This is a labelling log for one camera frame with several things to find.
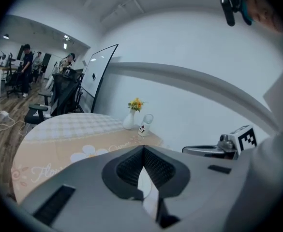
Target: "person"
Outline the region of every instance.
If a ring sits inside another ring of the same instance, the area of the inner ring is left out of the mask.
[[[33,63],[32,63],[32,68],[33,68],[33,75],[35,78],[35,83],[37,82],[38,76],[39,76],[39,68],[42,64],[41,61],[41,52],[37,53],[37,57],[35,57]]]
[[[74,53],[71,53],[67,57],[61,60],[60,65],[59,65],[60,73],[63,71],[64,67],[70,67],[72,61],[74,61],[74,58],[75,58]]]
[[[283,33],[283,22],[267,0],[243,0],[242,14],[249,25],[254,21],[272,31]]]
[[[23,73],[22,93],[23,97],[27,97],[29,95],[29,79],[33,61],[33,53],[30,50],[29,44],[26,44],[23,47],[23,51],[25,53],[25,56],[23,58],[23,69],[21,71]]]

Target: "wooden floor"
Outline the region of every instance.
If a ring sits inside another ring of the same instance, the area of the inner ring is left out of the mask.
[[[10,94],[7,98],[5,89],[1,90],[0,98],[0,111],[4,110],[9,113],[9,117],[14,119],[16,122],[19,120],[24,120],[24,116],[29,110],[29,104],[31,103],[40,103],[44,104],[44,98],[38,95],[39,90],[43,87],[44,84],[37,83],[32,84],[32,90],[29,91],[29,95],[26,98],[17,97],[16,94]],[[7,125],[12,125],[13,122],[9,119],[0,115],[0,123]],[[0,131],[0,187],[3,192],[8,195],[14,196],[12,180],[11,180],[11,166],[15,156],[15,153],[21,144],[24,136],[19,135],[19,129],[24,124],[19,122],[13,127]]]

